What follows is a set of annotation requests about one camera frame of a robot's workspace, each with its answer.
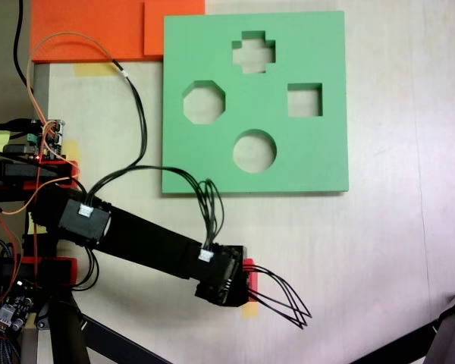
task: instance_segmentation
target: green foam board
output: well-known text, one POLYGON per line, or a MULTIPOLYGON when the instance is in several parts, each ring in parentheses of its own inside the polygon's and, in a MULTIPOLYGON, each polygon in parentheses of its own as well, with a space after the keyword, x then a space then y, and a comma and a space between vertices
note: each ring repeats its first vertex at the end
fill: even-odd
MULTIPOLYGON (((347 116, 344 13, 341 11, 165 18, 162 163, 211 178, 221 192, 346 191, 347 116), (275 62, 245 74, 233 62, 242 39, 264 36, 275 62), (216 86, 224 112, 212 124, 184 114, 184 96, 216 86), (321 114, 289 114, 288 92, 320 93, 321 114), (276 147, 272 165, 249 173, 234 161, 240 136, 260 130, 276 147)), ((163 172, 164 193, 189 193, 163 172)))

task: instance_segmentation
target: metal leg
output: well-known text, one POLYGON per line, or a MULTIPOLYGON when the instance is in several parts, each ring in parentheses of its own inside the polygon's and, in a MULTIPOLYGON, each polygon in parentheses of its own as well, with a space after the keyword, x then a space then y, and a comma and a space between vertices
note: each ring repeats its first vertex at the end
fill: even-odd
POLYGON ((83 319, 86 345, 108 359, 118 364, 172 364, 92 318, 83 319))
POLYGON ((409 334, 356 360, 352 364, 410 364, 426 355, 435 338, 438 321, 419 328, 409 334))
POLYGON ((423 364, 455 364, 455 313, 440 323, 423 364))
POLYGON ((26 325, 25 329, 22 330, 21 364, 37 364, 38 339, 39 330, 37 330, 36 326, 34 324, 26 325))
POLYGON ((70 291, 51 298, 48 320, 54 364, 90 364, 81 332, 81 313, 70 291))

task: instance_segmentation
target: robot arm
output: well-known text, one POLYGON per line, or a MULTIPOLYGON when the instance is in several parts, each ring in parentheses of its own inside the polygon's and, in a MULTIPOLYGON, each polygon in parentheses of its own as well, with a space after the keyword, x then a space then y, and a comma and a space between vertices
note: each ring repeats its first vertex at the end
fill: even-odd
POLYGON ((44 188, 32 207, 34 222, 59 238, 111 256, 199 281, 196 296, 219 306, 248 302, 249 272, 243 246, 202 244, 95 199, 81 203, 80 192, 44 188))

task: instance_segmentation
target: orange foam board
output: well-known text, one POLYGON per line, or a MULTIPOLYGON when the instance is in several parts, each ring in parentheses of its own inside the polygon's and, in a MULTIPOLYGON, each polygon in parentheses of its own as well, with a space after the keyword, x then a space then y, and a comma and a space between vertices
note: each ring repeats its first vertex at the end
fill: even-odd
POLYGON ((164 55, 164 17, 169 15, 203 15, 204 0, 146 0, 144 55, 161 61, 164 55))
MULTIPOLYGON (((33 0, 31 49, 49 34, 81 32, 101 42, 118 60, 143 59, 143 0, 33 0)), ((77 36, 50 39, 35 62, 104 61, 91 42, 77 36)))
MULTIPOLYGON (((157 61, 163 56, 163 17, 204 12, 204 0, 33 0, 30 49, 52 33, 72 31, 100 41, 119 61, 157 61)), ((95 62, 105 56, 85 39, 59 36, 33 60, 95 62)))

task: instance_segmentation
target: tabletop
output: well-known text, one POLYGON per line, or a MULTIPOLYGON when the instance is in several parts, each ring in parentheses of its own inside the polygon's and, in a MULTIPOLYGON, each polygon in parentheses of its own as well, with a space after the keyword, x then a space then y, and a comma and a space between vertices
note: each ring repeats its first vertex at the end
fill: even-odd
MULTIPOLYGON (((313 314, 301 331, 259 307, 196 298, 195 281, 97 253, 98 284, 81 310, 175 364, 346 363, 438 317, 455 294, 455 0, 207 0, 207 14, 342 10, 346 22, 350 190, 229 195, 218 238, 241 244, 285 277, 313 314)), ((126 63, 146 106, 160 165, 162 64, 126 63)), ((117 75, 74 64, 36 70, 49 118, 66 121, 86 188, 137 154, 138 121, 117 75)), ((163 196, 160 174, 138 171, 99 197, 202 241, 194 198, 163 196)), ((82 249, 61 242, 61 254, 82 249)), ((259 289, 275 294, 262 278, 259 289)), ((41 334, 39 362, 48 362, 41 334)))

